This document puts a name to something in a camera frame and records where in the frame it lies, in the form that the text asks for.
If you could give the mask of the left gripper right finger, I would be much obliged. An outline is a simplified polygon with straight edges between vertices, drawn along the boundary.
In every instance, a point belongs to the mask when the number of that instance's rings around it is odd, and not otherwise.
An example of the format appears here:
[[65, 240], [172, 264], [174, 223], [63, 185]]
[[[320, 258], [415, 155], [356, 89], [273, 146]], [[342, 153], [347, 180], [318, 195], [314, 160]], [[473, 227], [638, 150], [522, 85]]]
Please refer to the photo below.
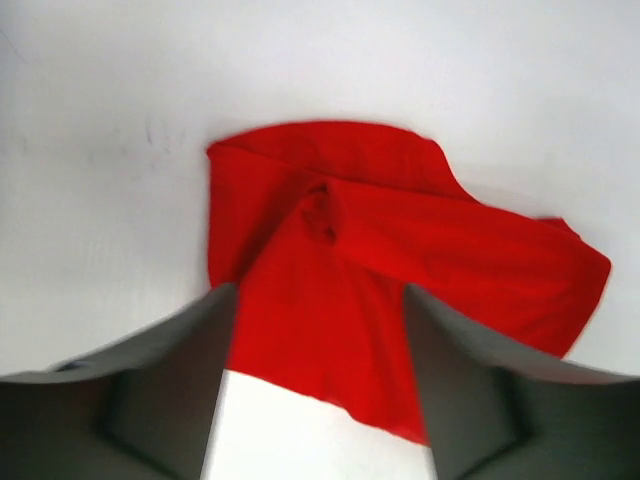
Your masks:
[[440, 479], [636, 479], [639, 380], [564, 361], [404, 291]]

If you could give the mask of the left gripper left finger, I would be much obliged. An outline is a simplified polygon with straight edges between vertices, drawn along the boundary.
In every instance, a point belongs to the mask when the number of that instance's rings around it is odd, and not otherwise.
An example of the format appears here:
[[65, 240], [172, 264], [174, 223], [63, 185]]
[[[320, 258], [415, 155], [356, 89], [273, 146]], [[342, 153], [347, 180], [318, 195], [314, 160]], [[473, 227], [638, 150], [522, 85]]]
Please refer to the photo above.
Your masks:
[[236, 305], [225, 284], [54, 369], [2, 376], [2, 478], [200, 478]]

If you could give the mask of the red t-shirt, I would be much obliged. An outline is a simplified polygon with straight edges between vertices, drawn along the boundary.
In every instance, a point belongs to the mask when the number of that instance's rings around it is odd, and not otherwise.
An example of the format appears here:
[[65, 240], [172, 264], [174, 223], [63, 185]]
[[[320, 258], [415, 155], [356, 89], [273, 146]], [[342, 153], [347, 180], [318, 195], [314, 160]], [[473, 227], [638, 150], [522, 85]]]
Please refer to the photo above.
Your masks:
[[564, 220], [475, 199], [440, 146], [408, 130], [286, 123], [206, 154], [209, 279], [239, 291], [230, 368], [418, 444], [407, 284], [561, 357], [611, 272]]

